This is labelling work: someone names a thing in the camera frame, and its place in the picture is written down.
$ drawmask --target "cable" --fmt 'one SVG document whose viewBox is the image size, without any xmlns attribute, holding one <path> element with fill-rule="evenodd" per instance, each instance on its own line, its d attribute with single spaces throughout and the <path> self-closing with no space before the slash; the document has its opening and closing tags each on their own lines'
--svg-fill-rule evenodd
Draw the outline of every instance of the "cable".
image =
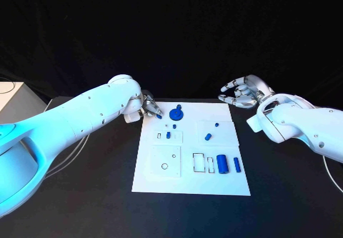
<svg viewBox="0 0 343 238">
<path fill-rule="evenodd" d="M 57 169 L 52 174 L 46 175 L 44 179 L 46 179 L 49 176 L 52 176 L 54 173 L 57 173 L 57 172 L 70 164 L 70 162 L 75 160 L 75 158 L 78 157 L 78 155 L 79 155 L 79 153 L 80 153 L 80 151 L 82 151 L 82 149 L 83 149 L 83 147 L 85 147 L 85 143 L 86 143 L 86 141 L 88 141 L 88 138 L 89 138 L 89 135 L 86 136 L 86 139 L 85 139 L 83 145 L 82 145 L 82 147 L 80 147 L 80 150 L 78 151 L 76 155 L 73 156 L 73 158 L 70 159 L 70 161 L 67 162 L 67 164 L 66 164 L 60 169 Z"/>
<path fill-rule="evenodd" d="M 70 152 L 69 156 L 63 159 L 63 161 L 52 169 L 47 170 L 46 173 L 49 173 L 52 170 L 54 170 L 65 163 L 65 161 L 70 158 L 70 156 L 73 155 L 76 149 L 79 148 L 80 143 L 82 143 L 83 140 L 85 140 L 85 137 L 80 139 L 80 142 L 78 143 L 78 145 L 76 145 L 73 151 Z"/>
<path fill-rule="evenodd" d="M 324 165 L 325 165 L 325 168 L 327 168 L 327 161 L 325 161 L 325 156 L 324 156 L 324 155 L 323 155 L 323 160 L 324 160 Z M 338 190 L 343 192 L 343 190 L 341 190 L 340 186 L 337 185 L 337 183 L 336 183 L 336 181 L 334 181 L 334 178 L 333 178 L 333 176 L 331 176 L 331 174 L 330 174 L 328 168 L 327 168 L 327 174 L 328 174 L 328 176 L 330 176 L 331 181 L 334 182 L 336 187 L 337 187 Z"/>
<path fill-rule="evenodd" d="M 3 77 L 0 77 L 1 79 L 5 79 L 8 82 L 11 82 L 13 83 L 13 88 L 7 91 L 7 92 L 4 92 L 4 93 L 8 93 L 13 89 L 14 89 L 14 87 L 16 87 L 16 84 L 14 84 L 14 82 L 11 81 L 11 80 L 8 80 L 7 78 L 3 78 Z"/>
</svg>

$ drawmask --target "black table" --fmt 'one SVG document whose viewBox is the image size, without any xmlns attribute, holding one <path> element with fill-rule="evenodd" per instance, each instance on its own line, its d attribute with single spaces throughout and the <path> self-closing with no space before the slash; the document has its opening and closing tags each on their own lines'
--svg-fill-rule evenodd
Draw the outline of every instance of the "black table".
<svg viewBox="0 0 343 238">
<path fill-rule="evenodd" d="M 53 99 L 49 108 L 67 99 Z M 250 196 L 131 192 L 142 120 L 127 124 L 121 116 L 0 219 L 0 237 L 343 237 L 343 194 L 321 156 L 297 139 L 275 144 L 253 133 L 246 124 L 253 112 L 230 107 Z M 327 162 L 343 186 L 340 163 Z"/>
</svg>

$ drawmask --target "robotic hand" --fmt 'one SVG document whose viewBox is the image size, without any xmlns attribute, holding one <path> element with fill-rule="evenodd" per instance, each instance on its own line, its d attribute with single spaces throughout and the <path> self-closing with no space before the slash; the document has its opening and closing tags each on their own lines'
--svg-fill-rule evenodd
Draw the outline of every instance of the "robotic hand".
<svg viewBox="0 0 343 238">
<path fill-rule="evenodd" d="M 152 95 L 124 74 L 42 114 L 0 125 L 0 217 L 33 195 L 62 150 L 119 114 L 127 123 L 163 115 Z"/>
<path fill-rule="evenodd" d="M 315 153 L 343 163 L 343 111 L 318 108 L 295 95 L 275 94 L 255 75 L 235 79 L 220 91 L 235 86 L 236 98 L 217 98 L 239 108 L 259 103 L 256 115 L 246 120 L 253 132 L 262 130 L 276 143 L 298 138 Z"/>
</svg>

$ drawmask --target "white paper sheet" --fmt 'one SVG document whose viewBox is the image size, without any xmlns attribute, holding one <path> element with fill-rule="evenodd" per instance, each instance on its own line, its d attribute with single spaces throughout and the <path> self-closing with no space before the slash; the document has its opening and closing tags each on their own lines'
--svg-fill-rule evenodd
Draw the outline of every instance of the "white paper sheet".
<svg viewBox="0 0 343 238">
<path fill-rule="evenodd" d="M 144 117 L 140 148 L 134 172 L 132 192 L 191 193 L 217 195 L 250 195 L 243 162 L 238 147 L 238 138 L 229 107 L 222 103 L 170 103 L 157 102 L 163 119 Z M 181 105 L 183 119 L 173 121 L 170 110 Z M 164 139 L 167 132 L 171 139 Z M 206 132 L 209 141 L 201 140 Z M 161 153 L 163 146 L 171 146 Z M 180 149 L 180 157 L 173 151 Z M 204 157 L 204 172 L 194 172 L 193 153 Z M 226 155 L 229 173 L 217 173 L 216 156 Z M 240 173 L 236 172 L 233 158 L 238 157 Z M 170 159 L 180 160 L 180 167 Z"/>
</svg>

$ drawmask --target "white cable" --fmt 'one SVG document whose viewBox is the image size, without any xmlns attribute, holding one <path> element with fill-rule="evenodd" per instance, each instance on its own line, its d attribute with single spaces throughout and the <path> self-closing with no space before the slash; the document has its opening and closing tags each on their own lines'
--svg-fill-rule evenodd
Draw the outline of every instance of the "white cable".
<svg viewBox="0 0 343 238">
<path fill-rule="evenodd" d="M 83 145 L 82 145 L 82 147 L 80 147 L 80 150 L 78 151 L 76 155 L 73 156 L 73 158 L 70 159 L 70 161 L 67 162 L 67 164 L 66 164 L 60 169 L 57 169 L 52 174 L 46 175 L 44 179 L 46 179 L 49 176 L 52 176 L 54 173 L 57 173 L 57 172 L 70 164 L 70 162 L 75 160 L 75 158 L 78 157 L 78 155 L 79 155 L 79 153 L 80 153 L 80 151 L 82 151 L 82 149 L 83 149 L 83 147 L 85 147 L 85 143 L 86 143 L 86 141 L 88 141 L 88 138 L 89 138 L 89 135 L 86 136 L 86 139 L 85 139 Z"/>
<path fill-rule="evenodd" d="M 325 161 L 325 156 L 324 156 L 324 155 L 323 155 L 323 160 L 324 160 L 324 165 L 325 165 L 325 168 L 327 168 L 327 161 Z M 330 176 L 331 181 L 334 182 L 336 187 L 337 187 L 338 190 L 343 192 L 343 190 L 341 190 L 340 186 L 337 185 L 337 183 L 336 183 L 336 181 L 334 181 L 334 178 L 333 178 L 333 176 L 331 176 L 331 174 L 330 174 L 328 168 L 327 168 L 327 174 L 328 174 L 328 176 Z"/>
<path fill-rule="evenodd" d="M 52 170 L 54 170 L 65 163 L 65 161 L 70 158 L 70 156 L 73 155 L 76 149 L 79 148 L 80 143 L 82 143 L 83 140 L 85 140 L 85 137 L 80 139 L 80 142 L 78 143 L 78 145 L 76 145 L 73 151 L 70 152 L 69 156 L 63 159 L 63 161 L 52 169 L 47 170 L 46 173 L 49 173 Z"/>
</svg>

